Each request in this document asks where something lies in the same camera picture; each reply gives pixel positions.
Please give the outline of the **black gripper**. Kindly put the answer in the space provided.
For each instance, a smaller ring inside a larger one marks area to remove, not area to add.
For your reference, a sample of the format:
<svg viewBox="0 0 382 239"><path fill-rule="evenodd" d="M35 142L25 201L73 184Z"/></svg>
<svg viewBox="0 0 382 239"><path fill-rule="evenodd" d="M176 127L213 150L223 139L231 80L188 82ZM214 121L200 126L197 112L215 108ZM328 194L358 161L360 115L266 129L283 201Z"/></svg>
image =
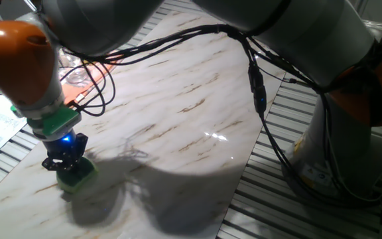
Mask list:
<svg viewBox="0 0 382 239"><path fill-rule="evenodd" d="M88 136L83 133L76 134L74 131L63 135L54 141L44 141L48 157L42 162L42 166L48 171L66 171L77 165L82 158Z"/></svg>

